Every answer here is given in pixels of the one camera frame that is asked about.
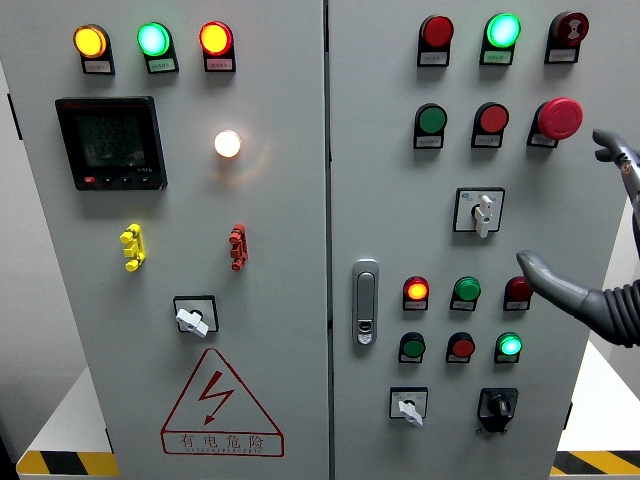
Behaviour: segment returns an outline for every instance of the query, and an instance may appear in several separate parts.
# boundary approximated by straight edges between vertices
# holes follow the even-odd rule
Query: white wall
[[[7,92],[0,64],[0,437],[15,462],[86,360]]]

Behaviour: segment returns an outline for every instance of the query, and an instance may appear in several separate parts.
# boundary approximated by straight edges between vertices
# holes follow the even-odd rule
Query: gray metal panel
[[[8,0],[0,8],[3,65],[123,478],[326,478],[322,2]],[[211,20],[234,33],[236,74],[203,71],[198,32]],[[136,32],[148,21],[171,31],[178,74],[146,73]],[[108,32],[115,77],[82,74],[71,40],[85,23]],[[167,190],[77,192],[54,100],[131,95],[155,98]],[[232,161],[213,151],[225,129],[243,140]],[[133,274],[118,240],[131,222],[148,250]],[[239,273],[227,240],[235,223],[247,228],[250,255]],[[216,296],[220,331],[205,340],[179,334],[173,297],[205,294]],[[282,430],[283,458],[163,453],[160,430],[211,347]],[[233,401],[224,408],[241,421]],[[195,413],[193,421],[202,424]]]
[[[543,65],[553,18],[578,9],[591,29],[576,65]],[[408,0],[330,5],[332,234],[336,478],[437,480],[547,478],[588,332],[534,297],[531,310],[503,313],[506,282],[520,271],[515,253],[542,253],[559,272],[602,285],[624,189],[619,172],[594,158],[591,130],[637,137],[640,98],[635,45],[637,2],[467,2]],[[479,67],[483,29],[513,11],[522,35],[510,67]],[[430,15],[451,18],[451,63],[416,71],[418,29]],[[558,96],[577,99],[585,119],[555,150],[525,146],[536,109]],[[499,150],[471,150],[477,108],[494,101],[510,113]],[[448,124],[440,151],[412,149],[416,110],[433,102]],[[456,188],[504,187],[500,231],[481,239],[452,232]],[[351,340],[351,268],[380,265],[378,340]],[[429,310],[402,312],[402,285],[422,275]],[[451,312],[456,280],[476,276],[474,313]],[[423,363],[398,364],[402,335],[427,343]],[[469,365],[445,364],[449,337],[469,332]],[[520,363],[495,365],[496,338],[516,331]],[[388,418],[389,388],[426,386],[424,429]],[[507,434],[476,433],[483,387],[515,387]]]

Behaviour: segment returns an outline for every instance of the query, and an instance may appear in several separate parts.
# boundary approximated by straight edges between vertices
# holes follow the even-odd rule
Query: indicator light
[[[98,58],[107,50],[107,37],[97,25],[83,25],[73,34],[73,44],[86,58]]]
[[[480,282],[474,277],[462,277],[453,286],[451,310],[474,311],[482,290]]]
[[[504,311],[529,310],[533,290],[524,277],[513,277],[504,288]]]
[[[240,137],[232,130],[224,130],[216,135],[216,152],[226,158],[235,157],[240,151]]]
[[[157,22],[145,23],[138,30],[138,46],[144,55],[147,72],[177,72],[178,59],[171,33]]]
[[[447,17],[432,15],[420,26],[418,67],[446,67],[453,38],[453,23]]]
[[[503,355],[517,355],[522,350],[522,341],[515,333],[503,333],[498,337],[497,346]]]
[[[169,31],[159,23],[147,23],[138,30],[138,45],[150,57],[159,57],[169,50]]]
[[[504,105],[487,102],[480,106],[473,122],[472,148],[500,148],[509,111]]]
[[[467,332],[458,332],[451,335],[447,345],[447,363],[469,363],[471,355],[476,350],[473,338]]]
[[[480,65],[511,65],[520,31],[520,20],[513,13],[491,17],[484,29]]]
[[[556,148],[582,125],[582,107],[572,98],[558,97],[542,104],[529,131],[527,145]]]
[[[577,63],[580,44],[589,32],[584,13],[563,12],[549,26],[544,63]]]
[[[429,283],[423,277],[408,278],[402,288],[402,297],[403,310],[427,310]]]
[[[520,36],[520,20],[512,13],[501,13],[489,20],[487,39],[494,47],[515,45]]]
[[[522,339],[517,333],[503,333],[496,340],[496,348],[493,354],[495,363],[518,363],[522,351]]]
[[[222,22],[205,23],[200,29],[200,45],[205,72],[235,72],[233,33]]]
[[[413,130],[413,148],[429,149],[444,146],[444,127],[447,112],[435,103],[427,103],[416,112]]]
[[[209,22],[200,29],[200,45],[211,55],[224,55],[232,43],[231,30],[224,23]]]
[[[398,351],[398,362],[400,363],[422,363],[422,356],[427,347],[424,337],[418,332],[405,333],[400,339],[400,350]]]
[[[73,45],[80,53],[86,74],[113,75],[113,58],[109,36],[98,25],[82,25],[73,34]]]

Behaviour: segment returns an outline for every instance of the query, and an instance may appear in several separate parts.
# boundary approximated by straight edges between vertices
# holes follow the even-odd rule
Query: digital power meter
[[[78,190],[166,187],[152,97],[61,98],[56,110]]]

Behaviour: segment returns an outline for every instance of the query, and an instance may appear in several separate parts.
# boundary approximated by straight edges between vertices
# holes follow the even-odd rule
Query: illuminated yellow light
[[[240,151],[240,143],[240,137],[236,132],[225,130],[224,132],[220,132],[216,136],[216,152],[218,152],[218,154],[222,155],[223,157],[235,157]]]
[[[100,57],[107,50],[107,38],[102,29],[95,25],[78,27],[73,34],[73,44],[80,55],[87,58]]]
[[[226,25],[212,22],[200,30],[200,44],[211,55],[222,55],[231,48],[231,31]]]
[[[427,286],[422,283],[414,283],[409,287],[407,294],[413,300],[421,300],[427,296]]]

